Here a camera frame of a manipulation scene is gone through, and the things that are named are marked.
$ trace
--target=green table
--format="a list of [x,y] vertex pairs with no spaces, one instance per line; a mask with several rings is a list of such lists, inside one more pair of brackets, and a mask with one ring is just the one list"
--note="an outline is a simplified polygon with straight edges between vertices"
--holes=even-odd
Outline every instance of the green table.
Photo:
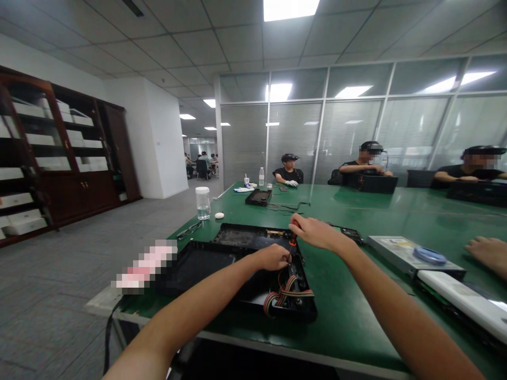
[[[246,194],[229,188],[212,202],[212,217],[190,237],[178,242],[181,249],[190,238],[213,239],[222,222],[286,228],[288,213],[245,204]],[[282,193],[273,189],[274,204],[301,205],[299,212],[369,235],[401,235],[437,250],[465,268],[466,280],[507,301],[507,286],[487,268],[471,259],[463,246],[469,239],[489,236],[507,240],[507,211],[447,199],[431,189],[397,188],[392,195],[360,193],[354,189],[327,185],[300,185]],[[213,215],[223,212],[225,218]],[[194,217],[169,239],[197,220]],[[409,370],[387,339],[365,297],[345,264],[335,255],[300,241],[306,259],[306,275],[315,292],[318,318],[301,325],[271,320],[263,315],[238,311],[222,312],[201,336],[268,352],[302,358],[383,377],[406,378]],[[431,315],[458,343],[488,378],[500,378],[502,363],[452,320],[440,312],[424,294],[371,248],[364,251]],[[136,296],[122,311],[125,319],[147,321],[171,300],[151,293]]]

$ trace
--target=plastic water bottle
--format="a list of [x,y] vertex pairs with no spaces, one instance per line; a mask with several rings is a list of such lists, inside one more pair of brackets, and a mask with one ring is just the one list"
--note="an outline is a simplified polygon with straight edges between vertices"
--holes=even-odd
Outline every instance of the plastic water bottle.
[[196,187],[195,198],[197,200],[197,218],[209,219],[211,216],[210,189],[208,187]]
[[264,168],[262,167],[259,172],[259,186],[264,186]]

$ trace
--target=floor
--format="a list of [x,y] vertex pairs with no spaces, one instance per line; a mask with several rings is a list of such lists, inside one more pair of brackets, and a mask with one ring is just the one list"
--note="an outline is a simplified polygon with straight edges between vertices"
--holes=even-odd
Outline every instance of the floor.
[[[220,180],[189,180],[168,199],[143,199],[0,250],[0,378],[99,379],[106,318],[88,300],[143,246],[196,214],[195,188],[220,195]],[[111,340],[111,362],[119,350]]]

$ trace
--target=ceiling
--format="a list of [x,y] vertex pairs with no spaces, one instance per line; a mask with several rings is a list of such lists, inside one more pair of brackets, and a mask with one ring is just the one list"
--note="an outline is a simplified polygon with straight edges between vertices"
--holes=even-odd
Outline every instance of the ceiling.
[[216,73],[507,52],[501,0],[321,0],[265,23],[262,0],[0,0],[0,32],[102,79],[143,76],[214,136]]

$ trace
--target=black t-shirt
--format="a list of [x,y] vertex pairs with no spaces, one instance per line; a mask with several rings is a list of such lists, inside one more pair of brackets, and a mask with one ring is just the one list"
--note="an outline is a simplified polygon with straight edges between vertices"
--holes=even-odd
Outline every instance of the black t-shirt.
[[[349,166],[349,165],[364,165],[364,164],[358,164],[357,161],[349,161],[347,163],[342,163],[342,166]],[[377,174],[376,169],[368,169],[361,171],[362,174]],[[352,173],[342,173],[342,185],[347,185],[349,183],[349,177]]]
[[[451,177],[477,177],[478,179],[483,179],[485,181],[491,181],[492,179],[496,179],[500,174],[504,173],[501,170],[496,169],[477,169],[474,170],[472,173],[468,174],[465,173],[461,169],[461,165],[450,165],[450,166],[443,166],[437,170],[437,172],[446,172]],[[447,189],[450,186],[450,182],[441,182],[437,181],[436,179],[433,180],[431,183],[431,188],[434,189]]]
[[273,172],[273,175],[276,177],[275,174],[281,175],[281,177],[286,181],[296,181],[299,184],[303,183],[303,172],[300,169],[294,169],[292,172],[288,172],[285,170],[285,168],[276,169]]

